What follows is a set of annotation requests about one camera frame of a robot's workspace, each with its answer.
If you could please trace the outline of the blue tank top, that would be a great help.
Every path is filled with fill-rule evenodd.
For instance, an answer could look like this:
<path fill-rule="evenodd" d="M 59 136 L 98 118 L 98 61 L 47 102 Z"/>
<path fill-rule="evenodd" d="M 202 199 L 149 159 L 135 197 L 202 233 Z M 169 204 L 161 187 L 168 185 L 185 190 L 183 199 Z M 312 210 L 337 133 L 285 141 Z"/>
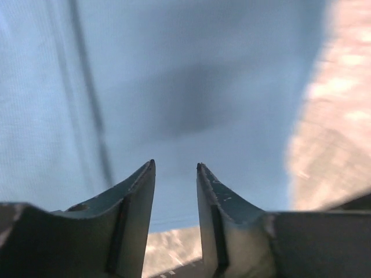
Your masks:
<path fill-rule="evenodd" d="M 2 1 L 1 200 L 58 210 L 157 164 L 150 229 L 198 223 L 205 163 L 291 210 L 286 150 L 330 1 Z"/>

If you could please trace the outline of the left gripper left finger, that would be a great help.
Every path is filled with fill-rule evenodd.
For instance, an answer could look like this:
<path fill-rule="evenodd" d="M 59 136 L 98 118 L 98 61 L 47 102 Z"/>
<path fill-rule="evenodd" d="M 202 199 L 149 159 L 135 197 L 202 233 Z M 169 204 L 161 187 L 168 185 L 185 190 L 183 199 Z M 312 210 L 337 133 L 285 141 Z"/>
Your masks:
<path fill-rule="evenodd" d="M 2 277 L 140 277 L 155 162 L 66 211 L 1 204 Z"/>

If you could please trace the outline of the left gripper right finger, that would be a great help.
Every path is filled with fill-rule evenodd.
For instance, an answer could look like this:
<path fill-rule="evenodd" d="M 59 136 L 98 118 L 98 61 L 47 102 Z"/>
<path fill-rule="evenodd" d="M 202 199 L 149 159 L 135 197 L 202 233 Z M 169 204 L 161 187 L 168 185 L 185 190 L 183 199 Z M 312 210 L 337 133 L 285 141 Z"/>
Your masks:
<path fill-rule="evenodd" d="M 206 277 L 370 276 L 370 195 L 324 211 L 267 212 L 197 165 Z"/>

